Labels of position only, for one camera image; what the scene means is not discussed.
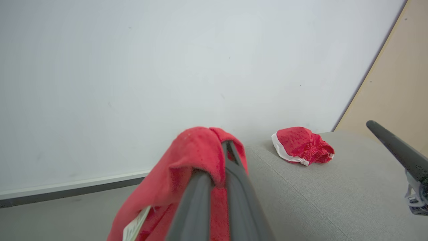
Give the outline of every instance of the gray fabric surface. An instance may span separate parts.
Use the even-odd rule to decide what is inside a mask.
[[[321,134],[333,160],[282,160],[270,140],[246,147],[253,186],[277,240],[428,240],[428,217],[410,213],[404,168],[382,145]]]

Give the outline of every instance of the gray floor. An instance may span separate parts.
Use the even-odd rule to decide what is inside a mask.
[[[0,209],[0,240],[106,240],[117,211],[137,186]]]

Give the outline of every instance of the white trim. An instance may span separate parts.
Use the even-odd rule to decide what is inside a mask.
[[[72,181],[72,182],[61,183],[61,184],[0,191],[0,200],[31,196],[31,195],[37,195],[37,194],[43,194],[43,193],[52,193],[52,192],[76,189],[81,187],[90,187],[90,186],[96,186],[96,185],[107,184],[112,182],[126,181],[130,179],[135,179],[135,178],[143,178],[143,177],[146,177],[149,174],[149,172],[150,170],[145,170],[140,172],[133,172],[133,173],[102,177],[102,178],[86,179],[86,180],[80,180],[80,181]]]
[[[305,160],[304,158],[293,157],[293,156],[288,155],[288,153],[285,151],[284,146],[278,140],[276,133],[272,135],[272,142],[273,142],[273,146],[276,149],[276,152],[278,153],[278,155],[281,158],[283,158],[289,162],[297,162],[297,163],[302,163],[305,166],[309,166],[309,161]]]

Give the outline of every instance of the white wall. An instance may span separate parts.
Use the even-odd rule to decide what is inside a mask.
[[[0,3],[0,191],[153,167],[186,128],[331,131],[403,0]]]

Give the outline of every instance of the baseboard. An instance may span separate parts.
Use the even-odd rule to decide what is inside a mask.
[[[150,170],[0,192],[0,208],[77,196],[139,184]]]

